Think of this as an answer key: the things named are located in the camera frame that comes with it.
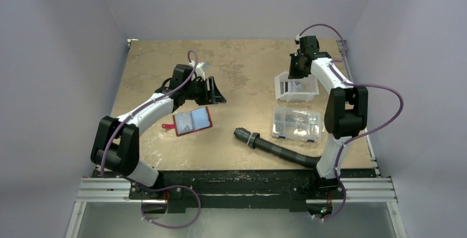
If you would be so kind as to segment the red leather card holder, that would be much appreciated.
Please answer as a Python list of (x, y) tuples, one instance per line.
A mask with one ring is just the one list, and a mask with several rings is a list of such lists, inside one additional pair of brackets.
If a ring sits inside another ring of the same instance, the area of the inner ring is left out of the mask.
[(174, 130), (177, 137), (213, 126), (209, 109), (206, 106), (174, 114), (172, 120), (173, 123), (163, 123), (161, 127), (166, 130)]

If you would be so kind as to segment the white plastic tray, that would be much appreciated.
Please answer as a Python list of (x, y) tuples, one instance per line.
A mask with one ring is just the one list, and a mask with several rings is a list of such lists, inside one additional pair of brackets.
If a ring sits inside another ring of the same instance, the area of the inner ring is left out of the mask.
[(288, 71), (274, 78), (275, 99), (285, 102), (311, 102), (319, 95), (318, 80), (313, 75), (289, 79)]

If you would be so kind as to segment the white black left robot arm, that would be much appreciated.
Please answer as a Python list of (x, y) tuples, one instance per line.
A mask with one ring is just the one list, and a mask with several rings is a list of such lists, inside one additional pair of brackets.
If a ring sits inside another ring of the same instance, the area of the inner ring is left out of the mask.
[(139, 138), (157, 121), (193, 100), (199, 106), (223, 104), (226, 98), (219, 92), (214, 77), (206, 77), (206, 61), (178, 64), (172, 77), (147, 101), (118, 117), (105, 116), (98, 125), (90, 160), (105, 169), (117, 172), (143, 185), (143, 192), (151, 199), (164, 193), (156, 168), (140, 158)]

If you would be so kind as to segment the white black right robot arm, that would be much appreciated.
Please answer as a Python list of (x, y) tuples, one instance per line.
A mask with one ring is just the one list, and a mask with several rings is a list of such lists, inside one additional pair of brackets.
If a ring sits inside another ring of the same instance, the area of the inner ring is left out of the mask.
[(367, 126), (368, 90), (352, 85), (335, 66), (331, 56), (320, 51), (315, 36), (296, 36), (297, 51), (291, 54), (289, 79), (314, 76), (328, 92), (324, 114), (327, 142), (320, 160), (315, 162), (315, 176), (310, 193), (322, 198), (338, 185), (343, 158), (351, 139)]

